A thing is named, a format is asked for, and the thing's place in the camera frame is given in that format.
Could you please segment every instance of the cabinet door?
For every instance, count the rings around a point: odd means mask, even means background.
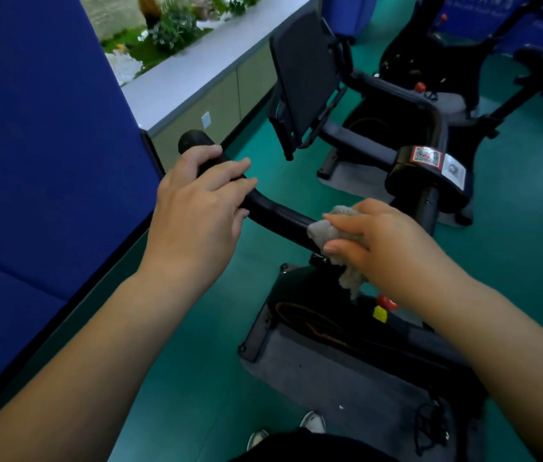
[[[244,117],[276,84],[276,69],[268,42],[237,68],[239,111]]]
[[[152,141],[165,172],[175,166],[179,158],[177,142],[182,134],[191,129],[204,129],[203,116],[209,113],[211,123],[205,132],[220,143],[239,124],[239,96],[237,72],[232,70],[209,92],[170,122]]]

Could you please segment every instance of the hand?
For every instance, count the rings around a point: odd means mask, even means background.
[[[222,153],[220,146],[186,151],[158,187],[156,209],[138,275],[185,289],[195,302],[225,270],[248,211],[238,209],[258,181],[240,178],[250,160],[216,165],[197,178],[198,168]]]
[[[339,230],[363,235],[368,248],[349,240],[332,240],[323,251],[357,268],[384,295],[418,310],[435,293],[468,275],[411,217],[384,202],[365,200],[354,206],[359,216],[326,214]]]

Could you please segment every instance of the forearm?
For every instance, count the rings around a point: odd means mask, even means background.
[[[418,311],[466,357],[516,431],[543,454],[543,328],[468,276]]]
[[[146,373],[193,301],[137,275],[0,411],[0,461],[104,461]]]

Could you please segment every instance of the shoe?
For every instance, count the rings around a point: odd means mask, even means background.
[[[323,416],[311,410],[306,413],[306,416],[302,419],[302,422],[299,424],[300,428],[306,428],[311,433],[325,434],[327,433],[327,428],[325,427],[325,419]]]
[[[269,435],[270,434],[267,433],[267,431],[265,431],[264,429],[262,429],[261,431],[257,431],[256,433],[252,433],[250,435],[250,439],[248,440],[248,446],[246,447],[246,450],[250,451],[253,447],[263,441]]]

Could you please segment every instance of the yellow button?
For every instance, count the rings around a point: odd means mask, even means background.
[[[387,322],[387,310],[384,308],[381,308],[380,306],[377,306],[375,308],[375,311],[372,313],[372,316],[375,317],[375,319],[378,319],[381,323]]]

